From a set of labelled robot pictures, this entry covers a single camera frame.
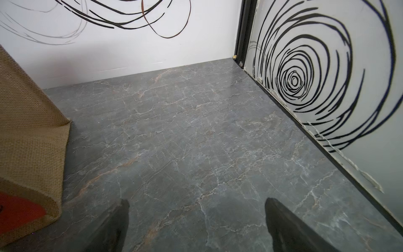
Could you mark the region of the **black corner frame post right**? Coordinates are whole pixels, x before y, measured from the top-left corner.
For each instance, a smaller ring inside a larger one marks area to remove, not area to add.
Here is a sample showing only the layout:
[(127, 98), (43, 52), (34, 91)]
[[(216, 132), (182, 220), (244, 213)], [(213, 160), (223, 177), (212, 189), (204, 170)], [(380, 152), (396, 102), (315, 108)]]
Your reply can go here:
[(246, 62), (253, 21), (255, 18), (258, 0), (242, 0), (240, 18), (233, 60), (243, 68)]

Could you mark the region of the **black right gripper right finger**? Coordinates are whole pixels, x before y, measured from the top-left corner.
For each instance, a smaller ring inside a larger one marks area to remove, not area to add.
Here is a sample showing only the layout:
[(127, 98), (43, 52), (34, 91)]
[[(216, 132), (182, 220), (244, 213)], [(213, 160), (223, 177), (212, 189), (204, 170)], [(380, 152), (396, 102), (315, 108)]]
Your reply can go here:
[(276, 198), (265, 201), (266, 225), (275, 252), (337, 252)]

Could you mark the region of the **red jute Christmas bag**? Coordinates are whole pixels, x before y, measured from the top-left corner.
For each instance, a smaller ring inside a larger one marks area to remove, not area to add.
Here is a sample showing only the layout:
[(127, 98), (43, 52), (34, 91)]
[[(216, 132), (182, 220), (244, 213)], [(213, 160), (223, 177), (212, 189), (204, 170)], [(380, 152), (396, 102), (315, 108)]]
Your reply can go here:
[(1, 50), (1, 245), (60, 218), (70, 120)]

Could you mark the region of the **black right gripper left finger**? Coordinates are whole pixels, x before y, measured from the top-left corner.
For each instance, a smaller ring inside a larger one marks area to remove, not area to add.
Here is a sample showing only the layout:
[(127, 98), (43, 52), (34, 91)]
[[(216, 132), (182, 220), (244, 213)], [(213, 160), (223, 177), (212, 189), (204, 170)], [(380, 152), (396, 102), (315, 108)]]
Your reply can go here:
[(129, 226), (129, 207), (120, 199), (95, 219), (82, 235), (84, 252), (120, 252)]

